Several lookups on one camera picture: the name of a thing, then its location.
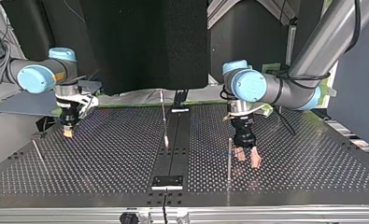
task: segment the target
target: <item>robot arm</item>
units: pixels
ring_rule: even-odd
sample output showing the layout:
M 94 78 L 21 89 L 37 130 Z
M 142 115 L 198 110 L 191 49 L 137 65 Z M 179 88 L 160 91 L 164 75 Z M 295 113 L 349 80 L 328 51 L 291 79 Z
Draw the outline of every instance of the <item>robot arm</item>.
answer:
M 78 85 L 76 54 L 67 48 L 50 49 L 49 58 L 33 62 L 10 58 L 10 46 L 0 40 L 0 83 L 14 83 L 30 93 L 54 89 L 64 135 L 73 136 L 73 129 L 87 111 L 98 105 L 91 92 L 84 94 Z
M 353 3 L 348 0 L 332 2 L 285 77 L 261 74 L 249 69 L 246 61 L 223 66 L 223 91 L 229 99 L 228 112 L 235 128 L 234 144 L 237 147 L 256 147 L 256 137 L 251 130 L 253 118 L 246 102 L 264 102 L 299 110 L 312 109 L 318 104 L 320 82 L 328 77 L 330 69 L 351 45 L 356 23 Z M 360 9 L 361 29 L 369 22 L 369 0 L 361 0 Z

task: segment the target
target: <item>cable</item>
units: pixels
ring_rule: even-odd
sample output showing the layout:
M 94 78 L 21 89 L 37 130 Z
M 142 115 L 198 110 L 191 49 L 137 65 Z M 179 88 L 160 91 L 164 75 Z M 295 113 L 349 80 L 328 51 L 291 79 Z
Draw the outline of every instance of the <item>cable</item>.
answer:
M 355 47 L 355 45 L 359 41 L 360 32 L 362 28 L 362 13 L 361 13 L 360 0 L 354 0 L 354 1 L 355 1 L 355 28 L 354 28 L 352 40 L 347 50 L 345 50 L 345 53 L 349 52 L 351 49 L 353 49 L 353 47 Z
M 277 107 L 275 105 L 271 105 L 271 106 L 274 109 L 274 111 L 277 113 L 277 115 L 283 120 L 283 125 L 287 129 L 287 131 L 289 131 L 289 133 L 292 136 L 295 136 L 297 134 L 297 132 L 291 126 L 291 124 L 289 123 L 289 121 L 282 114 L 280 114 L 279 110 L 277 109 Z
M 223 100 L 235 100 L 236 99 L 235 95 L 225 90 L 225 85 L 222 86 L 222 90 L 220 92 L 220 98 Z
M 167 219 L 167 213 L 166 213 L 166 192 L 164 193 L 164 198 L 163 198 L 163 206 L 162 206 L 162 211 L 163 211 L 163 220 L 164 220 L 164 224 L 168 224 L 169 220 Z
M 84 23 L 86 23 L 85 22 L 85 20 L 73 9 L 73 8 L 71 8 L 68 4 L 67 4 L 67 2 L 65 1 L 65 0 L 63 0 L 64 1 L 64 3 L 65 3 L 65 5 L 68 7 L 68 9 L 70 9 L 70 11 L 72 11 L 80 20 L 82 20 Z
M 330 77 L 331 73 L 327 73 L 326 75 L 320 77 L 289 77 L 288 73 L 277 75 L 278 78 L 290 81 L 316 81 L 323 80 Z
M 284 6 L 286 6 L 286 1 L 287 0 L 284 0 L 283 5 L 282 5 L 282 9 L 280 10 L 280 17 L 279 17 L 279 23 L 280 24 L 282 23 L 283 9 L 284 9 Z

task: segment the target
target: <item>black metal surface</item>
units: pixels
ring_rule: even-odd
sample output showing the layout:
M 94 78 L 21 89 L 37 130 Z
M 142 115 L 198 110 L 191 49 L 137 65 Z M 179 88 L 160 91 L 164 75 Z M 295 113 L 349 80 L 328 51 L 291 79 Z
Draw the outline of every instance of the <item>black metal surface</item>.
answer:
M 155 176 L 152 181 L 153 187 L 171 187 L 171 186 L 182 186 L 183 176 L 182 175 L 168 175 L 168 176 Z
M 369 155 L 310 112 L 283 111 L 295 137 L 278 116 L 256 117 L 262 167 L 233 156 L 227 186 L 225 114 L 226 104 L 171 114 L 166 151 L 159 107 L 96 109 L 74 139 L 55 130 L 36 140 L 44 161 L 28 145 L 0 164 L 0 207 L 369 204 Z M 184 190 L 152 191 L 166 173 L 183 175 Z
M 369 156 L 348 149 L 349 141 L 312 113 L 290 110 L 283 114 L 295 137 L 276 115 L 255 118 L 262 167 L 250 169 L 248 159 L 233 156 L 227 193 L 228 138 L 234 129 L 222 121 L 225 105 L 190 110 L 189 174 L 182 206 L 369 203 Z

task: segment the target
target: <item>wire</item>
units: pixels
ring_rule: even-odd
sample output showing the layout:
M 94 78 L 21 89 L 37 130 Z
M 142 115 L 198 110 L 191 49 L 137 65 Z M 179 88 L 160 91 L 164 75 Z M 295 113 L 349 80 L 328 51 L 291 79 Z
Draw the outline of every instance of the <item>wire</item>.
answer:
M 227 90 L 225 90 L 225 85 L 222 86 L 222 90 L 220 92 L 220 98 L 223 100 L 234 100 L 236 99 L 235 95 L 232 93 L 229 93 Z
M 359 41 L 360 32 L 362 28 L 362 13 L 361 13 L 361 6 L 360 0 L 355 1 L 355 28 L 353 32 L 352 41 L 350 42 L 349 47 L 345 50 L 345 53 L 349 52 L 353 47 L 356 46 L 357 42 Z
M 272 108 L 274 109 L 274 111 L 277 113 L 277 115 L 282 119 L 283 121 L 283 125 L 284 127 L 287 129 L 287 131 L 289 131 L 289 133 L 292 136 L 295 136 L 297 134 L 297 132 L 295 131 L 295 129 L 291 126 L 291 124 L 289 123 L 289 121 L 279 112 L 279 110 L 277 109 L 277 107 L 275 105 L 271 105 Z
M 315 80 L 323 80 L 330 77 L 331 73 L 327 73 L 326 75 L 320 77 L 289 77 L 288 73 L 277 75 L 278 78 L 290 81 L 315 81 Z
M 284 0 L 283 5 L 282 5 L 282 9 L 280 10 L 280 17 L 279 17 L 279 23 L 280 24 L 282 23 L 283 9 L 284 9 L 284 6 L 286 6 L 286 1 L 287 0 Z
M 91 80 L 91 78 L 96 75 L 99 72 L 99 69 L 97 68 L 89 77 L 88 80 Z
M 70 9 L 70 11 L 72 11 L 80 20 L 82 20 L 85 23 L 85 20 L 73 9 L 71 8 L 67 2 L 65 0 L 63 0 L 65 5 L 68 7 L 68 9 Z

